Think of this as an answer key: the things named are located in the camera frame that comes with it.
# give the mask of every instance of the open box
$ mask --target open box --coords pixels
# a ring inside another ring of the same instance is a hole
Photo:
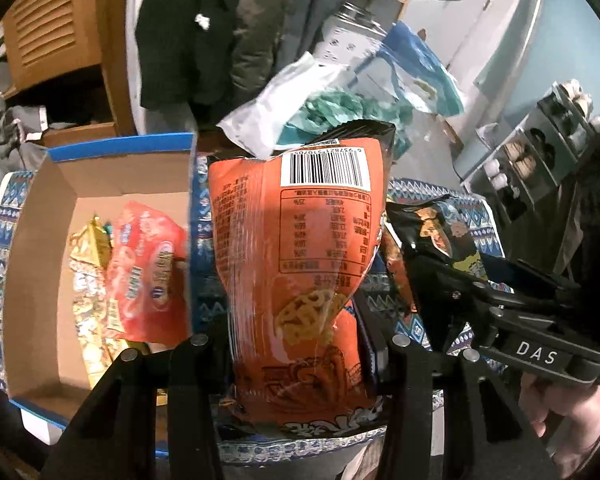
[[[88,395],[68,238],[94,214],[117,218],[130,200],[187,229],[193,139],[119,137],[49,151],[30,181],[4,283],[2,354],[7,392],[18,405],[64,426]]]

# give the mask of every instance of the bag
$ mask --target bag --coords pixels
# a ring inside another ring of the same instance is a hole
[[[165,214],[126,204],[107,266],[107,336],[175,346],[189,335],[184,300],[187,233]]]
[[[394,134],[352,121],[269,160],[209,166],[232,410],[261,434],[344,436],[376,419],[347,303],[378,250]]]

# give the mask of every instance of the barcode number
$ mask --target barcode number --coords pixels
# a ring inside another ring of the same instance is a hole
[[[280,186],[343,186],[371,191],[362,148],[298,150],[282,155]]]

